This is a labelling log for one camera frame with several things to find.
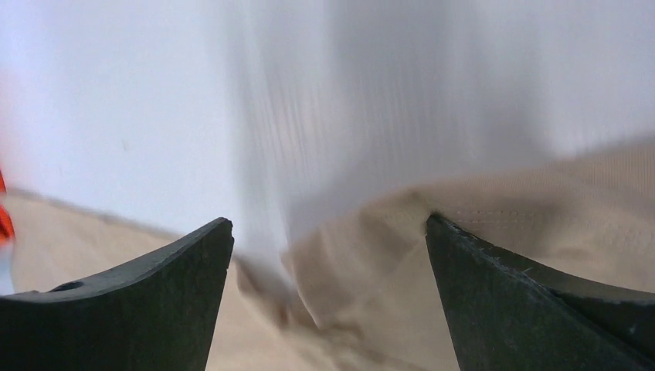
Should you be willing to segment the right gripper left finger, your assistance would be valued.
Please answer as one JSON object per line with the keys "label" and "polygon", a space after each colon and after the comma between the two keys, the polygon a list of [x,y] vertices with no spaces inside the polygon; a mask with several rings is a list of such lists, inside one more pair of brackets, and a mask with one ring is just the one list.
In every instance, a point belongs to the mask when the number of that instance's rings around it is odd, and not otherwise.
{"label": "right gripper left finger", "polygon": [[3,370],[204,370],[234,239],[213,220],[51,291],[1,299]]}

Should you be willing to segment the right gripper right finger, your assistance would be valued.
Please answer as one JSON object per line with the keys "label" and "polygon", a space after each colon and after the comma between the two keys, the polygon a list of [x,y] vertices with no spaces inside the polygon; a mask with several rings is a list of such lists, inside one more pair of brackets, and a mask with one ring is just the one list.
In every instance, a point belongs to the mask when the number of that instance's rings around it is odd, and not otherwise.
{"label": "right gripper right finger", "polygon": [[654,296],[576,277],[439,214],[426,245],[462,370],[652,370]]}

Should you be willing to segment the beige t shirt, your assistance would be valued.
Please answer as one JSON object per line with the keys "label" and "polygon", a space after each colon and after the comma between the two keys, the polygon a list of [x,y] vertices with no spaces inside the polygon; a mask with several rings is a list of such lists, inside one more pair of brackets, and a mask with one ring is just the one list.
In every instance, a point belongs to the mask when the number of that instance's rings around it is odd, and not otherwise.
{"label": "beige t shirt", "polygon": [[[22,292],[51,291],[181,239],[24,196],[5,204]],[[426,245],[433,214],[558,271],[654,296],[646,141],[370,203],[284,254],[295,286],[286,300],[232,252],[204,370],[462,370]]]}

